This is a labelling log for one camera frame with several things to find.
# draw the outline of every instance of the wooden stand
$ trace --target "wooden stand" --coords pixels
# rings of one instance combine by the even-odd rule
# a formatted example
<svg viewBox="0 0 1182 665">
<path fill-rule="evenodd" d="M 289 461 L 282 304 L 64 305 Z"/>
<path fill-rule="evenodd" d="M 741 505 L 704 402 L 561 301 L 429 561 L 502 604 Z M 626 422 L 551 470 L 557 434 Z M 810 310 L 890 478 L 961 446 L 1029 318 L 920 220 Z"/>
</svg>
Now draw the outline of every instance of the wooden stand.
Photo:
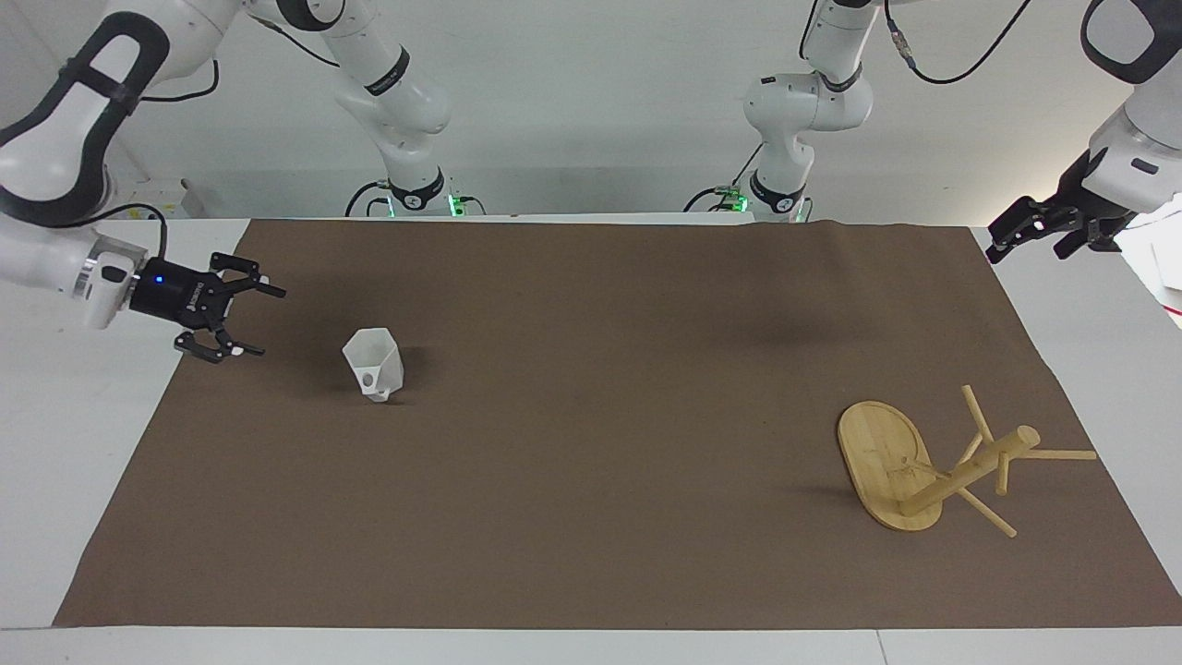
<svg viewBox="0 0 1182 665">
<path fill-rule="evenodd" d="M 1018 532 L 968 491 L 968 485 L 996 471 L 995 493 L 1009 493 L 1009 465 L 1015 459 L 1095 461 L 1091 451 L 1035 451 L 1039 435 L 1025 425 L 994 439 L 969 386 L 965 402 L 978 433 L 949 472 L 931 465 L 928 449 L 915 425 L 883 403 L 859 403 L 842 415 L 838 439 L 858 498 L 884 527 L 921 532 L 940 520 L 944 500 L 957 495 L 1004 534 Z"/>
</svg>

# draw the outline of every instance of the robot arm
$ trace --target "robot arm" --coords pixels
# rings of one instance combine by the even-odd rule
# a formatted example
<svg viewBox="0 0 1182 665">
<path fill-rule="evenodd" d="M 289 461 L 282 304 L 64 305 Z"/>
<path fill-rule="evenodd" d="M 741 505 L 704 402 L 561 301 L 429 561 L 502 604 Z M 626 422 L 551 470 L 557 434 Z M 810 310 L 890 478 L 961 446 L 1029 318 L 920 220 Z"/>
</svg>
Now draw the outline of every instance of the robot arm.
<svg viewBox="0 0 1182 665">
<path fill-rule="evenodd" d="M 431 152 L 452 119 L 447 91 L 414 66 L 410 53 L 379 27 L 365 0 L 246 0 L 267 27 L 286 24 L 320 34 L 340 72 L 336 97 L 382 154 L 396 214 L 450 215 L 447 178 Z"/>
<path fill-rule="evenodd" d="M 90 327 L 106 327 L 128 306 L 181 322 L 175 346 L 210 363 L 262 353 L 225 327 L 234 294 L 285 294 L 256 265 L 215 254 L 199 272 L 89 227 L 113 189 L 103 159 L 115 132 L 149 86 L 208 60 L 236 11 L 235 0 L 108 4 L 45 98 L 0 130 L 0 278 L 83 300 Z M 219 273 L 227 268 L 246 276 L 226 282 Z M 199 344 L 197 330 L 216 347 Z"/>
<path fill-rule="evenodd" d="M 1092 0 L 1080 38 L 1096 65 L 1136 87 L 1053 196 L 1022 196 L 989 224 L 993 262 L 1053 233 L 1066 233 L 1054 246 L 1059 257 L 1084 245 L 1118 252 L 1117 233 L 1182 191 L 1182 2 Z"/>
<path fill-rule="evenodd" d="M 175 346 L 210 363 L 260 354 L 225 328 L 233 296 L 284 296 L 248 259 L 214 254 L 208 270 L 149 257 L 89 224 L 110 200 L 103 159 L 148 87 L 207 61 L 236 12 L 320 33 L 340 63 L 337 97 L 382 152 L 401 211 L 449 213 L 431 138 L 450 117 L 447 94 L 410 67 L 410 56 L 376 28 L 365 0 L 110 0 L 99 27 L 25 118 L 0 130 L 0 279 L 56 289 L 85 302 L 85 322 L 105 327 L 124 308 L 186 327 Z M 225 280 L 226 270 L 241 272 Z M 215 346 L 197 344 L 208 330 Z"/>
<path fill-rule="evenodd" d="M 881 6 L 882 0 L 823 0 L 800 50 L 813 71 L 765 77 L 748 90 L 743 111 L 765 143 L 745 190 L 758 219 L 786 219 L 804 198 L 816 155 L 801 132 L 853 129 L 870 116 L 873 91 L 862 76 L 862 54 Z"/>
</svg>

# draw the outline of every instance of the white plastic cup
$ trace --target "white plastic cup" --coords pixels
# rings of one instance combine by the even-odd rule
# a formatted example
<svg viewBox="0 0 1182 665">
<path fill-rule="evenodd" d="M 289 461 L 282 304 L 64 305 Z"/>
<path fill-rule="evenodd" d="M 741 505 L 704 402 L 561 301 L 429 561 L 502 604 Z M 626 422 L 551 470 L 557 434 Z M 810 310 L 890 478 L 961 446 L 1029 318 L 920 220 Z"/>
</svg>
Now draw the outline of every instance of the white plastic cup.
<svg viewBox="0 0 1182 665">
<path fill-rule="evenodd" d="M 375 403 L 384 403 L 402 389 L 402 357 L 394 335 L 385 327 L 358 330 L 342 350 L 349 361 L 362 395 Z"/>
</svg>

